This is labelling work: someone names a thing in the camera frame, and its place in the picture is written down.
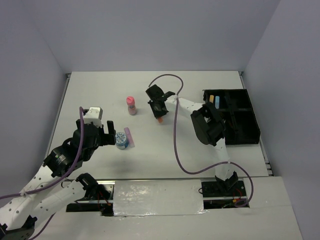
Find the blue paint jar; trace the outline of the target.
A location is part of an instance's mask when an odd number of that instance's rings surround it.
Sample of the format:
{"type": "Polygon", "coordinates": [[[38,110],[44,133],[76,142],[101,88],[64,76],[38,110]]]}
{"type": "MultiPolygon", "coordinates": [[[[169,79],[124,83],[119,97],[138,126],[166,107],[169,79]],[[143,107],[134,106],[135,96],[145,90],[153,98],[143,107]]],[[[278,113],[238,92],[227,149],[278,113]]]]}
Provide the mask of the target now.
{"type": "Polygon", "coordinates": [[[115,145],[120,150],[124,150],[129,146],[129,140],[124,132],[117,132],[115,134],[115,145]]]}

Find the purple highlighter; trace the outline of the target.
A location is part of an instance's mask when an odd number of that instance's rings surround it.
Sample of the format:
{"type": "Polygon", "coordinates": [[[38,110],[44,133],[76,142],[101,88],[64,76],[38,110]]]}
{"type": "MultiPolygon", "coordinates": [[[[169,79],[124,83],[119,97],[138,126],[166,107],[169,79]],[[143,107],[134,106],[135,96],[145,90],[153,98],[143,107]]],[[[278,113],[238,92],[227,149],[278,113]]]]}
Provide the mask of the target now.
{"type": "Polygon", "coordinates": [[[133,140],[133,137],[132,137],[132,134],[131,134],[131,131],[128,127],[125,127],[124,128],[124,132],[126,134],[126,137],[128,139],[128,142],[129,142],[129,146],[131,148],[134,148],[135,147],[135,143],[134,143],[134,140],[133,140]]]}

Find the pink-capped marker tube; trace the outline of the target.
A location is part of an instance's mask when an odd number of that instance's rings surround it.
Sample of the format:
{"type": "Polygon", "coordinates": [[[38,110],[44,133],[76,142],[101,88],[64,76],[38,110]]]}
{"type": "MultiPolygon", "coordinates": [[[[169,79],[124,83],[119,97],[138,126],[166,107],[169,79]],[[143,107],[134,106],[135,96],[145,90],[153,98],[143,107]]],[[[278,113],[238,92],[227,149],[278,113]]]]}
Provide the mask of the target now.
{"type": "Polygon", "coordinates": [[[128,96],[126,98],[126,104],[127,104],[128,113],[130,115],[135,115],[137,113],[137,108],[136,108],[136,102],[134,97],[128,96]]]}

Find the pink highlighter orange cap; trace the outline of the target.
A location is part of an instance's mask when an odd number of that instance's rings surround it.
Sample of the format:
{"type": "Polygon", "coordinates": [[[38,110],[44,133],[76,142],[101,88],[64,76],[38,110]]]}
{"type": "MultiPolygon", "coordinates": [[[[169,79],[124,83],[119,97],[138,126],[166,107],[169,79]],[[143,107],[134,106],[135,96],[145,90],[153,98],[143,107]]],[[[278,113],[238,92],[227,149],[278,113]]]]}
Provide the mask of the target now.
{"type": "Polygon", "coordinates": [[[210,95],[210,96],[209,96],[209,102],[210,102],[210,103],[214,103],[214,99],[215,99],[215,96],[214,96],[214,95],[210,95]]]}

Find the blue highlighter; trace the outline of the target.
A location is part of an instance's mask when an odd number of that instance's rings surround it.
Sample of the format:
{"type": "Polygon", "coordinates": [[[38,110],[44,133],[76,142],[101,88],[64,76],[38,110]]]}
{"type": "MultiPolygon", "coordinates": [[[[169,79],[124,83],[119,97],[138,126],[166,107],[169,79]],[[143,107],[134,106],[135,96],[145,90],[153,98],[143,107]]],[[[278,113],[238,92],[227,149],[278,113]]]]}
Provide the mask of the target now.
{"type": "Polygon", "coordinates": [[[220,96],[215,96],[214,98],[214,106],[216,109],[220,109],[220,96]]]}

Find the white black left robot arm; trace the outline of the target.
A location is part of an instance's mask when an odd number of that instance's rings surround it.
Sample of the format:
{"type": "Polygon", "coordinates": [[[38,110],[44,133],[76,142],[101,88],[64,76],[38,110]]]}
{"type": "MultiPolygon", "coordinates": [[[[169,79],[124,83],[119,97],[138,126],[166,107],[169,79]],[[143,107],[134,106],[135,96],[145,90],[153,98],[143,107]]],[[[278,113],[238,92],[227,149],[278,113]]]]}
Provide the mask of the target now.
{"type": "Polygon", "coordinates": [[[10,201],[0,209],[0,238],[2,240],[33,239],[36,225],[66,205],[82,199],[108,201],[111,191],[99,184],[89,173],[80,174],[75,180],[54,194],[49,192],[58,183],[87,162],[98,147],[114,145],[114,123],[107,121],[108,133],[103,126],[76,121],[73,136],[54,148],[43,161],[36,175],[10,201]]]}

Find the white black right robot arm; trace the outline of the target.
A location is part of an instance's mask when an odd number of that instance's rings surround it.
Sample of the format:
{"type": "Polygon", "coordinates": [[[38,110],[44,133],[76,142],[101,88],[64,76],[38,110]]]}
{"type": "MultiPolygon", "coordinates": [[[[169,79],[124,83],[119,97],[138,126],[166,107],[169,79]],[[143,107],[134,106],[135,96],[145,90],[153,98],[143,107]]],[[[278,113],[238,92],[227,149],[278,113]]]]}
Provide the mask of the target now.
{"type": "Polygon", "coordinates": [[[150,98],[148,104],[157,120],[169,113],[169,107],[174,108],[173,149],[181,170],[188,175],[198,175],[215,168],[214,177],[217,181],[218,192],[223,196],[230,195],[235,190],[235,184],[239,178],[237,173],[231,170],[230,167],[231,162],[226,147],[226,124],[220,112],[215,108],[215,105],[211,102],[198,103],[187,100],[179,97],[172,91],[164,92],[156,84],[149,85],[146,94],[150,98]],[[213,156],[218,160],[217,163],[193,172],[183,167],[177,149],[177,121],[179,113],[191,120],[197,139],[202,144],[211,146],[213,156]]]}

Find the black four-compartment organizer tray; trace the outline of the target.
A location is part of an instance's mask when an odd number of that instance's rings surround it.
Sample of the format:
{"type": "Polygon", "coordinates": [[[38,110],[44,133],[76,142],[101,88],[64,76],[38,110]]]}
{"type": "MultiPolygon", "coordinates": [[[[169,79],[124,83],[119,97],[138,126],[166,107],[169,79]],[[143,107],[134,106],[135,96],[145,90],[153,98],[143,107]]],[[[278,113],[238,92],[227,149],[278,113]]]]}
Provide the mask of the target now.
{"type": "Polygon", "coordinates": [[[225,122],[226,145],[257,145],[261,131],[246,89],[204,89],[203,101],[220,96],[220,112],[225,122]]]}

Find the silver tape-covered panel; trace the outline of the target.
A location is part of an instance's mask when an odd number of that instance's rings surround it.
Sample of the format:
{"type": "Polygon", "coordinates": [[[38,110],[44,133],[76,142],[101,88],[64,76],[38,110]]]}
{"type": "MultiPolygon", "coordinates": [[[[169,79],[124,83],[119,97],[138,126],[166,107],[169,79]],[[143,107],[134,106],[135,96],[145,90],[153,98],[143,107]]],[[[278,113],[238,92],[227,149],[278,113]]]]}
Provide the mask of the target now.
{"type": "Polygon", "coordinates": [[[205,213],[201,181],[117,181],[113,214],[121,217],[185,216],[205,213]]]}

